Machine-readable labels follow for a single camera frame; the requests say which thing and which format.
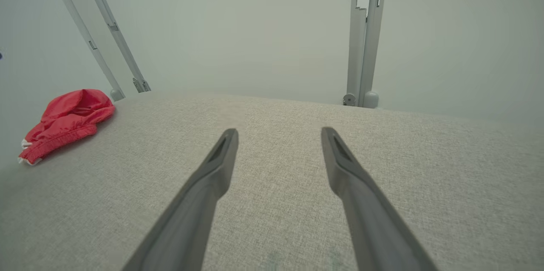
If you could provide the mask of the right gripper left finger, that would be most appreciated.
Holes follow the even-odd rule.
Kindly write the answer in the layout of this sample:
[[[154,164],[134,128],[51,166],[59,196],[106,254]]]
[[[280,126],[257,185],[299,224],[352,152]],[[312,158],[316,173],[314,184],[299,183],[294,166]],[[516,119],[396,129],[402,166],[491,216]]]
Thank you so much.
[[[229,190],[238,131],[225,130],[122,271],[200,271],[216,204]]]

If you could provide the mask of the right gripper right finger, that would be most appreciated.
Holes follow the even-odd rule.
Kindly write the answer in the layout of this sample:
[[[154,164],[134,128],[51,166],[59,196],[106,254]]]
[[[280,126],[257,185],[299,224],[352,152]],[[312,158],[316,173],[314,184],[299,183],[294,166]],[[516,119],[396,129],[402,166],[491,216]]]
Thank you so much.
[[[329,185],[341,199],[359,271],[438,271],[339,133],[321,129]]]

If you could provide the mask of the red shorts with white stripes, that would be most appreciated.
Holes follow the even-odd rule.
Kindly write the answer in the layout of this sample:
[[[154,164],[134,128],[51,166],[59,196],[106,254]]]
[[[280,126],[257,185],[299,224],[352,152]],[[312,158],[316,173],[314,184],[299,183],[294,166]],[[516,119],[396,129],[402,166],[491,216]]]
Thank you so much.
[[[19,163],[36,165],[52,152],[97,133],[97,125],[115,112],[111,99],[100,90],[83,89],[54,98],[40,122],[21,142]]]

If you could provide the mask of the grey partition post with foot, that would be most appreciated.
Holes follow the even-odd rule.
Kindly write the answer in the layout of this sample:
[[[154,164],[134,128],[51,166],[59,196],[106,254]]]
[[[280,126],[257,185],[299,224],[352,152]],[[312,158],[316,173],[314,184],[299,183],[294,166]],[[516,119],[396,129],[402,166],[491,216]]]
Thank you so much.
[[[345,106],[378,107],[378,93],[372,86],[384,1],[351,0]]]
[[[107,0],[62,0],[118,101],[151,90]]]

